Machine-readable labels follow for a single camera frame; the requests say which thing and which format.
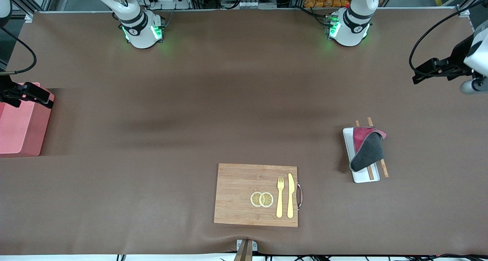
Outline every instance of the gold fork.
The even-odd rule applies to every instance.
[[[278,206],[276,207],[276,217],[281,218],[283,216],[283,200],[282,191],[284,189],[283,177],[278,177]]]

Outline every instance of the robotic arm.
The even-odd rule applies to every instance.
[[[0,0],[0,28],[3,28],[10,20],[12,14],[12,2],[10,0]]]
[[[142,10],[137,0],[100,0],[106,4],[122,23],[125,38],[134,47],[146,49],[162,41],[164,24],[161,16]]]
[[[461,84],[462,93],[477,94],[488,91],[488,21],[457,44],[448,58],[432,58],[415,70],[414,84],[434,76],[445,76],[450,81],[468,75],[473,79]]]
[[[339,44],[356,46],[366,37],[369,21],[378,9],[379,0],[352,0],[349,8],[340,8],[332,13],[337,21],[328,28],[328,35]]]
[[[17,84],[10,79],[10,75],[14,75],[21,72],[30,70],[35,65],[35,54],[33,51],[22,41],[20,41],[15,35],[12,35],[9,31],[3,27],[7,24],[12,14],[12,2],[11,0],[0,0],[0,28],[15,38],[21,44],[26,46],[34,56],[34,61],[30,67],[24,70],[14,70],[10,72],[0,72],[0,102],[7,103],[14,107],[19,107],[21,101],[32,101],[39,103],[47,108],[52,108],[53,102],[49,100],[49,92],[32,84],[31,82],[25,82],[23,85]]]

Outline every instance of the gold knife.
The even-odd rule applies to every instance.
[[[288,218],[293,218],[293,193],[295,192],[295,182],[291,173],[288,174],[288,208],[286,209],[286,215]]]

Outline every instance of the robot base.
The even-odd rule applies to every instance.
[[[338,11],[331,13],[333,19],[328,22],[331,24],[331,27],[326,28],[326,35],[327,38],[334,39],[343,46],[352,47],[359,44],[366,37],[369,25],[364,30],[360,27],[362,30],[360,33],[353,33],[344,22],[344,12],[346,10],[346,8],[340,8]]]
[[[148,15],[148,25],[141,30],[139,35],[131,35],[124,30],[127,42],[138,49],[147,49],[157,42],[162,42],[164,26],[166,25],[164,18],[161,19],[161,16],[158,14],[155,14],[152,11],[144,12]]]

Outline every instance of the pink container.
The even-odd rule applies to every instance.
[[[38,156],[50,115],[50,109],[30,101],[19,108],[0,103],[0,158]]]

